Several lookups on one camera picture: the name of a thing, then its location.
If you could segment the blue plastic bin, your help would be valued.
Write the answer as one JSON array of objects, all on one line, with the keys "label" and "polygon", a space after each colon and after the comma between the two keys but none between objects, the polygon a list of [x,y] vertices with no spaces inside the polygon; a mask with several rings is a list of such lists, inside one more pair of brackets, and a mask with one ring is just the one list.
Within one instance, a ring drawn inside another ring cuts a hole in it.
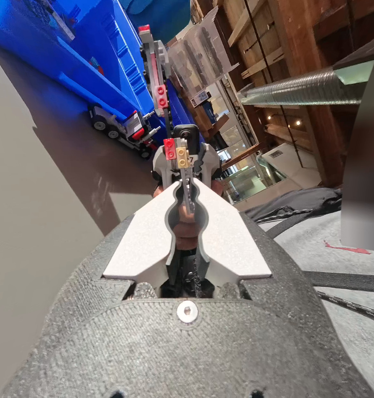
[{"label": "blue plastic bin", "polygon": [[0,0],[0,46],[90,103],[98,103],[119,119],[133,111],[147,114],[154,102],[143,76],[138,31],[120,1],[58,1],[67,13],[81,9],[77,40],[87,45],[104,76],[85,61],[53,29],[36,17],[24,1]]}]

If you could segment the silver ventilation duct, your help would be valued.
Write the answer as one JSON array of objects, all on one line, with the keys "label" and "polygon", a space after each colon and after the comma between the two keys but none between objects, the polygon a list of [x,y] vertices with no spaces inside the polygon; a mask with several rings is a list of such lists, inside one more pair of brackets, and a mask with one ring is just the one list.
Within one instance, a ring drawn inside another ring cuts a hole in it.
[{"label": "silver ventilation duct", "polygon": [[249,84],[237,93],[243,105],[343,106],[359,105],[374,60],[325,68],[260,87]]}]

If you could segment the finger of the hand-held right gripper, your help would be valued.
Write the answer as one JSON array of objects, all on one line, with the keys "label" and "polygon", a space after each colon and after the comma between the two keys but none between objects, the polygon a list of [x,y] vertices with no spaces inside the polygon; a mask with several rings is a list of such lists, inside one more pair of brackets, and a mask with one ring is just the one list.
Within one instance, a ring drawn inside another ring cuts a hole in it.
[{"label": "finger of the hand-held right gripper", "polygon": [[159,186],[167,189],[176,180],[178,180],[179,172],[174,168],[173,160],[167,160],[165,155],[165,146],[162,145],[156,151],[153,158],[152,177]]},{"label": "finger of the hand-held right gripper", "polygon": [[199,176],[201,182],[211,187],[213,175],[221,169],[221,160],[210,144],[201,144],[199,151]]}]

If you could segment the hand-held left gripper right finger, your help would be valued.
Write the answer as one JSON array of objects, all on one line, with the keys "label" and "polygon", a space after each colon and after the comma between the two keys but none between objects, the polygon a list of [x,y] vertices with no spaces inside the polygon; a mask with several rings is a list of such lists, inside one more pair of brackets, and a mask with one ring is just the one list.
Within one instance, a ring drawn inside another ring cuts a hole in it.
[{"label": "hand-held left gripper right finger", "polygon": [[200,180],[192,181],[199,225],[194,278],[214,287],[262,279],[272,272],[239,211]]}]

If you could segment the teal carry case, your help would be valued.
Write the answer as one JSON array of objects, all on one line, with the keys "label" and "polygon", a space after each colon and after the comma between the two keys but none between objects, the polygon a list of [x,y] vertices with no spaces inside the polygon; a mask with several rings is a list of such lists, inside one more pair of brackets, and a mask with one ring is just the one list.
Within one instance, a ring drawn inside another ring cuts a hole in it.
[{"label": "teal carry case", "polygon": [[190,0],[120,0],[120,4],[137,31],[149,25],[153,38],[164,44],[190,22]]}]

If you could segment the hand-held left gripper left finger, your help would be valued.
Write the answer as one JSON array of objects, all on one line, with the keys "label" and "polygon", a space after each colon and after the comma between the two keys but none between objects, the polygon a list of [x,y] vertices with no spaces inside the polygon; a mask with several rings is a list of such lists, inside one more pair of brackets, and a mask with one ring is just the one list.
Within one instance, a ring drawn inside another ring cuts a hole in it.
[{"label": "hand-held left gripper left finger", "polygon": [[179,222],[180,182],[135,212],[102,277],[149,283],[159,292],[175,253],[173,228]]}]

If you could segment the long toy brick assembly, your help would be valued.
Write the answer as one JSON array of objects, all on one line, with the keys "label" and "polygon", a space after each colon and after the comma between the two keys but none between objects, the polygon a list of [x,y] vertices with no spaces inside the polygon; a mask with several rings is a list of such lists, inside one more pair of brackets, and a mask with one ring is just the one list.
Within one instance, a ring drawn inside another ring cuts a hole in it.
[{"label": "long toy brick assembly", "polygon": [[177,169],[176,164],[176,150],[173,138],[174,125],[167,87],[167,79],[171,75],[169,57],[163,43],[154,40],[149,25],[140,26],[138,33],[142,42],[141,53],[145,72],[148,73],[148,87],[153,98],[154,111],[158,116],[163,117],[165,121],[167,135],[162,145],[165,146],[166,159],[173,160],[175,163],[174,168],[179,172],[178,180],[181,180],[183,185],[183,203],[186,206],[187,213],[194,213],[194,204],[191,196],[193,177],[188,177],[184,169]]}]

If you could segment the small labelled box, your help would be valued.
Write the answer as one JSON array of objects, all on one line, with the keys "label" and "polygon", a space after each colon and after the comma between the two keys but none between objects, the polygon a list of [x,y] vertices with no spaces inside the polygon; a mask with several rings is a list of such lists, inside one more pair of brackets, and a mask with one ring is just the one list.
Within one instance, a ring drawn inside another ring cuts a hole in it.
[{"label": "small labelled box", "polygon": [[203,89],[199,91],[194,97],[190,99],[190,102],[194,108],[201,105],[203,102],[207,101],[211,97],[209,91]]}]

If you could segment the toy brick truck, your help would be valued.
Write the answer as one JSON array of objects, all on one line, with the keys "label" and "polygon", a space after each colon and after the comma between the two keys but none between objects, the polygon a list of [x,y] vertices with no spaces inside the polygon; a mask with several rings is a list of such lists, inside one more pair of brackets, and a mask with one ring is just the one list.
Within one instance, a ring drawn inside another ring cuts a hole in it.
[{"label": "toy brick truck", "polygon": [[135,110],[124,121],[119,121],[115,114],[110,114],[98,103],[92,103],[88,105],[88,113],[96,131],[135,150],[141,158],[149,160],[157,149],[153,136],[160,127],[152,128],[149,122],[155,111],[143,115]]}]

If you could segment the clear plastic parts box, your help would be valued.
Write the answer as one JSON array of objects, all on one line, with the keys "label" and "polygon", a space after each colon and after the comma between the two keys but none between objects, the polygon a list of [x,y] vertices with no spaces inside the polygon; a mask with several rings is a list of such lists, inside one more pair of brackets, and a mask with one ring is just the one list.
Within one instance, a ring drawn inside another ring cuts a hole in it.
[{"label": "clear plastic parts box", "polygon": [[230,60],[221,31],[216,27],[218,11],[219,7],[214,7],[167,51],[170,65],[190,97],[205,90],[239,65]]}]

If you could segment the black cloth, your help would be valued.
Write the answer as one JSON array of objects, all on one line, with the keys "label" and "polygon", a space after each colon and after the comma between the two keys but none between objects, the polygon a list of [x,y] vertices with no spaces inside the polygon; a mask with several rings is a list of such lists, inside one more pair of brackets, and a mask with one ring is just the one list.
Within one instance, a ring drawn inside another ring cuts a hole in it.
[{"label": "black cloth", "polygon": [[244,211],[257,224],[283,221],[292,216],[316,217],[341,210],[341,188],[313,187],[287,192],[263,205]]}]

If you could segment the loose toy pieces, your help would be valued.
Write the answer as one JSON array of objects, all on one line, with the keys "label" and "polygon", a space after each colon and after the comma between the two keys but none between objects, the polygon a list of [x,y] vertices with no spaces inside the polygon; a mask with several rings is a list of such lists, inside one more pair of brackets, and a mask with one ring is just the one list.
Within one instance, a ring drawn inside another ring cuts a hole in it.
[{"label": "loose toy pieces", "polygon": [[87,45],[77,40],[75,27],[78,23],[77,17],[81,9],[76,4],[70,13],[58,1],[24,1],[28,9],[36,16],[44,20],[53,29],[59,29],[70,46],[96,71],[104,76],[104,70],[94,56],[88,57]]}]

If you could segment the person's right hand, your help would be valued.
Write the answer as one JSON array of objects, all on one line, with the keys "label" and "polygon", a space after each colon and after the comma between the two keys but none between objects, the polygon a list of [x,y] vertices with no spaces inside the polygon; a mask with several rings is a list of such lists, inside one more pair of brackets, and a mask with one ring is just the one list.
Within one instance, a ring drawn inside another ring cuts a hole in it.
[{"label": "person's right hand", "polygon": [[194,251],[198,246],[200,225],[195,220],[195,214],[187,213],[186,206],[179,206],[179,221],[173,227],[175,247],[179,251]]}]

